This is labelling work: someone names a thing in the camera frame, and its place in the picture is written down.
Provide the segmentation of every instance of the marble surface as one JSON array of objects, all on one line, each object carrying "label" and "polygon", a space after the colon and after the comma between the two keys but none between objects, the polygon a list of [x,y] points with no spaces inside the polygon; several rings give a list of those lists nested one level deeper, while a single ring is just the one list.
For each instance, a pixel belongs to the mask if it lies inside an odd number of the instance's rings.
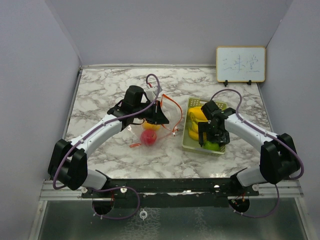
[{"label": "marble surface", "polygon": [[[101,145],[88,159],[88,168],[99,170],[111,178],[222,178],[243,168],[256,166],[260,154],[234,134],[225,154],[208,156],[182,150],[184,117],[189,97],[209,99],[224,85],[216,81],[215,68],[132,68],[84,69],[69,121],[66,139],[75,138],[95,125],[123,99],[130,85],[148,87],[145,78],[158,76],[163,91],[180,104],[183,120],[176,136],[166,137],[152,147],[130,148],[138,143],[136,135],[127,129]],[[256,84],[239,83],[228,86],[243,96],[240,113],[253,123],[270,130],[270,124]],[[222,92],[217,101],[236,108],[239,98],[233,92]]]}]

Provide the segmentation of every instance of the screw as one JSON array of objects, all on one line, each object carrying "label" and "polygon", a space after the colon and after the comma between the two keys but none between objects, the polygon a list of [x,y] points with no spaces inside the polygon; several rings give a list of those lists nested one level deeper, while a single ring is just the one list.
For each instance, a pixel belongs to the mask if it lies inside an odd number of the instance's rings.
[{"label": "screw", "polygon": [[124,188],[124,187],[123,187],[123,188],[120,188],[120,192],[123,193],[123,194],[125,194],[125,193],[127,192],[127,189]]},{"label": "screw", "polygon": [[82,187],[82,188],[81,188],[81,192],[82,192],[83,194],[85,194],[86,192],[88,192],[88,189],[87,189],[86,187]]},{"label": "screw", "polygon": [[259,190],[259,186],[257,184],[253,184],[252,185],[252,189],[253,189],[253,191],[258,191]]}]

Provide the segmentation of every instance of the green plastic tray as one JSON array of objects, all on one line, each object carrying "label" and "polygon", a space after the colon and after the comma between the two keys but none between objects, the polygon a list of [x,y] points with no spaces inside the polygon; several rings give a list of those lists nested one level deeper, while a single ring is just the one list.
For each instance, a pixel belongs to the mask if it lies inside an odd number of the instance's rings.
[{"label": "green plastic tray", "polygon": [[[209,100],[206,99],[200,99],[196,97],[189,97],[188,99],[188,107],[186,109],[186,113],[190,108],[203,106],[205,103],[207,103]],[[215,101],[217,106],[225,110],[228,106],[225,102],[221,101]],[[199,142],[193,140],[189,137],[188,128],[191,128],[191,119],[186,116],[184,120],[184,129],[183,129],[183,137],[182,137],[182,149],[187,152],[193,152],[193,153],[199,153],[199,154],[205,154],[205,155],[221,155],[224,154],[226,151],[226,146],[220,147],[220,151],[212,151],[208,149],[201,148],[199,145]]]}]

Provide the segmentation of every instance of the red fruit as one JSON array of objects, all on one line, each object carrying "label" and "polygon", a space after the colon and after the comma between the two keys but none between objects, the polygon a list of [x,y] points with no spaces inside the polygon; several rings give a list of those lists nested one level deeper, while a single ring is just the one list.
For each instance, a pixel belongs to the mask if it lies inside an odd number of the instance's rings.
[{"label": "red fruit", "polygon": [[152,129],[144,130],[140,136],[140,141],[147,146],[153,145],[156,142],[156,139],[157,139],[157,134]]}]

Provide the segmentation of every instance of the clear plastic bag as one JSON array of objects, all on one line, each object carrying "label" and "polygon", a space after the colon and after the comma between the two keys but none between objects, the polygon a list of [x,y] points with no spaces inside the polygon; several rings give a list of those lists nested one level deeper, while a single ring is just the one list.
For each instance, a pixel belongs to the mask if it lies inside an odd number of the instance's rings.
[{"label": "clear plastic bag", "polygon": [[183,116],[182,108],[165,94],[161,96],[160,106],[169,123],[156,125],[143,120],[140,125],[131,125],[131,127],[127,129],[136,136],[137,142],[131,144],[130,148],[139,146],[150,148],[156,146],[159,141],[172,138],[176,135],[178,131],[177,125],[181,122]]}]

